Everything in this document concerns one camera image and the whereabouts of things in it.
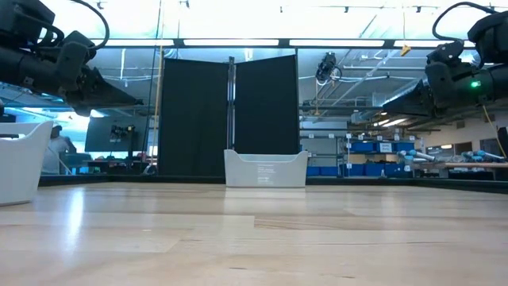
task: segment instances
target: black backdrop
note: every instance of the black backdrop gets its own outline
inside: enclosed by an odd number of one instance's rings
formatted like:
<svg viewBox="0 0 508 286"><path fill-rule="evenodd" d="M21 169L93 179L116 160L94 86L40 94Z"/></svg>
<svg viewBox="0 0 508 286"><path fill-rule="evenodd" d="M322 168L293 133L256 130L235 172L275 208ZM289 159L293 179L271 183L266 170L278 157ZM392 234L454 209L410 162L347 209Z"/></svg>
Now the black backdrop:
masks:
<svg viewBox="0 0 508 286"><path fill-rule="evenodd" d="M235 141L238 153L299 152L296 56L237 65Z"/></svg>
<svg viewBox="0 0 508 286"><path fill-rule="evenodd" d="M224 177L228 64L165 60L158 169Z"/></svg>

